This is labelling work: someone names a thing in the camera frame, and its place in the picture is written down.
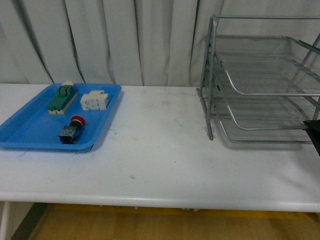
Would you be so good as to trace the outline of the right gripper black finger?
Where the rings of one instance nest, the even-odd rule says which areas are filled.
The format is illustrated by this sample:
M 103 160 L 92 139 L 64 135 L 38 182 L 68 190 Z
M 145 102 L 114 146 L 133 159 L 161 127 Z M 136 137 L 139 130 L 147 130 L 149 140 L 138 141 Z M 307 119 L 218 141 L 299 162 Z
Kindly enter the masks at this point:
M 303 123 L 306 125 L 306 133 L 320 156 L 320 120 L 305 120 Z

